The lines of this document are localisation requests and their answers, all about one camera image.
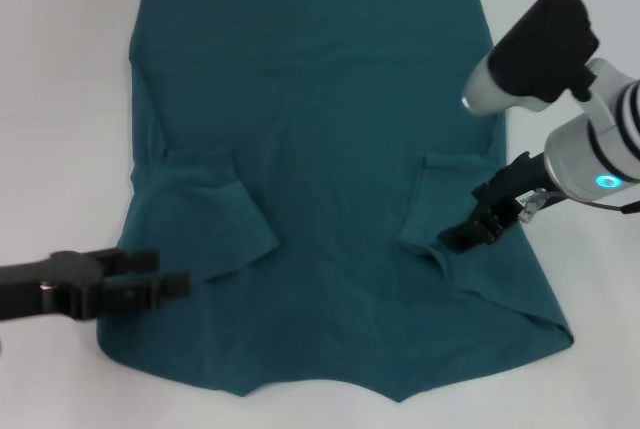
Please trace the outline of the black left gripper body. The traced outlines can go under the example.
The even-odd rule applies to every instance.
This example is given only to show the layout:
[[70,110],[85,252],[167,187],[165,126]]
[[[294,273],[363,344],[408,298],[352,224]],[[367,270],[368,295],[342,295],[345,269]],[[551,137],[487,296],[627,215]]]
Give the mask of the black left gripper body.
[[62,251],[1,268],[1,320],[63,315],[98,317],[107,270],[106,251]]

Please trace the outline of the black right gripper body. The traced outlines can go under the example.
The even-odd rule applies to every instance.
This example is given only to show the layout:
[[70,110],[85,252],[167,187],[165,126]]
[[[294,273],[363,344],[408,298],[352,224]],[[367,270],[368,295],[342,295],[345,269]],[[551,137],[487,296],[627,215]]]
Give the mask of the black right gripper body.
[[544,155],[531,157],[524,152],[472,191],[477,204],[470,221],[479,223],[489,232],[504,232],[518,221],[523,211],[523,205],[518,201],[520,196],[549,188],[550,176]]

